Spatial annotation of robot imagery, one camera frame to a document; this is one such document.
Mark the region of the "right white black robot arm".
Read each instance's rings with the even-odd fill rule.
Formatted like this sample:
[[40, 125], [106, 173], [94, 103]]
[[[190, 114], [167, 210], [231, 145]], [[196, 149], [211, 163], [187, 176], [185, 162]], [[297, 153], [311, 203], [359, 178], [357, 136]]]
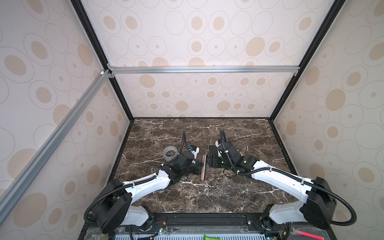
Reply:
[[[254, 156], [243, 156], [230, 142], [224, 141], [210, 145], [203, 161], [211, 168], [231, 170], [238, 176], [268, 183], [295, 197], [297, 201], [294, 203], [271, 205], [266, 209], [268, 220], [276, 224], [307, 222], [319, 229], [328, 230], [331, 225], [351, 226], [357, 221], [357, 213], [353, 207], [333, 193], [323, 178], [312, 180], [290, 174]], [[343, 204], [349, 210], [349, 220], [333, 220], [337, 203]]]

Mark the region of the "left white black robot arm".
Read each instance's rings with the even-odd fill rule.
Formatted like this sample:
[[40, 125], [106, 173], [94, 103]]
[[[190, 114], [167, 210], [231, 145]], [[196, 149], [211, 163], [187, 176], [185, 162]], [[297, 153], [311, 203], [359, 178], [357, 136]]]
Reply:
[[111, 233], [119, 226], [141, 227], [149, 224], [152, 218], [150, 213], [132, 204], [153, 192], [177, 184], [184, 176], [200, 176], [204, 164], [196, 159], [199, 151], [197, 146], [190, 146], [161, 165], [155, 173], [141, 179], [123, 183], [118, 179], [110, 181], [86, 209], [85, 222], [97, 224], [104, 234]]

